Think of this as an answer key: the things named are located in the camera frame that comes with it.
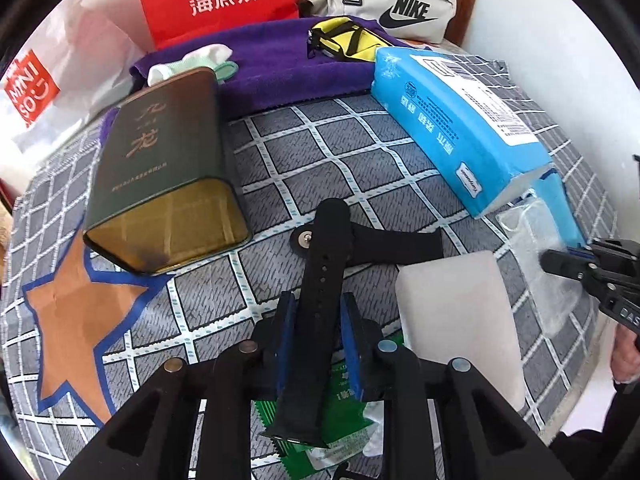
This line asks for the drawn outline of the person right hand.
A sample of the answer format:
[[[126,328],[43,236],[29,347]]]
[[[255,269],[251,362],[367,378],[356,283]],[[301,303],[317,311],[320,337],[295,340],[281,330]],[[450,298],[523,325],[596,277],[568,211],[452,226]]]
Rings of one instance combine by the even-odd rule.
[[[616,326],[610,361],[616,382],[628,384],[639,378],[640,353],[636,348],[636,339],[637,335],[627,327],[620,324]]]

